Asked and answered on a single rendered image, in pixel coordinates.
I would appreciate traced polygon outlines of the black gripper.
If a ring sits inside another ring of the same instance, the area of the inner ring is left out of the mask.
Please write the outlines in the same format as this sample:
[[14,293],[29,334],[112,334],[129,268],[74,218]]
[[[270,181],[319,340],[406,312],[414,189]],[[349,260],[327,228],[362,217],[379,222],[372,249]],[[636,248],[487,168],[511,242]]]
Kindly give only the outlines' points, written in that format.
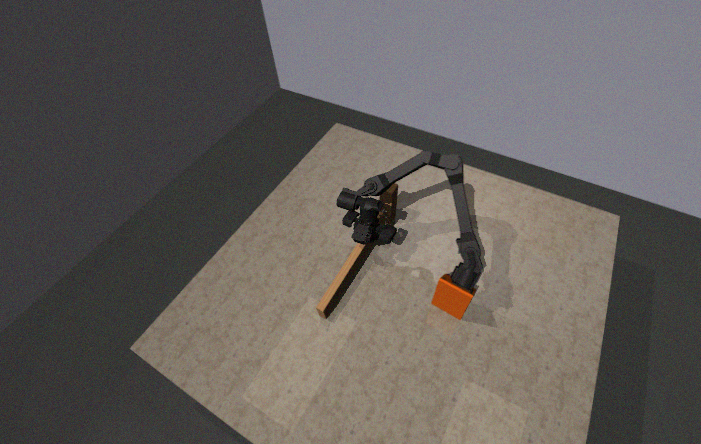
[[[377,211],[377,216],[378,216],[378,214],[379,214],[379,211]],[[358,213],[356,211],[354,211],[354,212],[348,211],[346,213],[346,215],[343,217],[343,220],[342,220],[343,225],[345,225],[347,227],[351,227],[352,223],[355,222],[353,224],[353,226],[354,226],[353,230],[354,230],[355,227],[357,226],[357,220],[361,221],[363,224],[369,223],[370,225],[372,225],[372,227],[374,229],[374,233],[373,233],[374,238],[372,240],[372,243],[375,240],[380,240],[381,242],[384,242],[386,244],[391,243],[392,239],[394,238],[394,236],[396,235],[396,232],[397,232],[395,227],[392,227],[390,225],[384,226],[382,224],[377,224],[379,222],[379,219],[377,219],[377,216],[373,219],[367,220],[367,219],[362,218],[361,215],[360,216],[359,215],[360,215],[360,213]],[[359,218],[357,218],[357,216],[359,216]]]

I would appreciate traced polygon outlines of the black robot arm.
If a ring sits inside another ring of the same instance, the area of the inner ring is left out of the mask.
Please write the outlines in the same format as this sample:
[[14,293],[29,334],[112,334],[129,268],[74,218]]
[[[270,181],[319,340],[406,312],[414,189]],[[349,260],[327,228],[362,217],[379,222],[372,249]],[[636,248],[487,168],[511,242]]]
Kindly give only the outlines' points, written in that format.
[[[451,283],[473,292],[480,272],[483,270],[480,260],[481,250],[472,230],[464,186],[463,186],[463,161],[457,154],[440,154],[424,150],[408,161],[395,167],[389,172],[368,178],[357,191],[343,188],[337,198],[337,207],[354,212],[360,206],[362,218],[370,220],[377,216],[377,211],[381,211],[384,203],[367,196],[380,196],[388,190],[395,182],[415,172],[425,165],[435,166],[445,169],[447,177],[452,186],[460,230],[461,238],[456,242],[463,263],[459,262],[455,266],[451,276]],[[363,198],[361,196],[366,196]],[[352,239],[360,244],[371,243],[374,238],[374,229],[369,223],[363,224],[357,220],[357,226],[352,234]]]

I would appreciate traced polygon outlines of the wooden post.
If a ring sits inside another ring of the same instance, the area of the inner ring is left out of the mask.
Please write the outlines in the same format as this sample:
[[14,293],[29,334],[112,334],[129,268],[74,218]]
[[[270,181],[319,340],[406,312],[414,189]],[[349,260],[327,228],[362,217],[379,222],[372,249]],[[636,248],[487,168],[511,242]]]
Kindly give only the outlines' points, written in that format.
[[391,224],[396,216],[398,195],[398,184],[393,184],[388,190],[380,195],[380,201],[384,203],[380,212],[385,209],[386,223]]

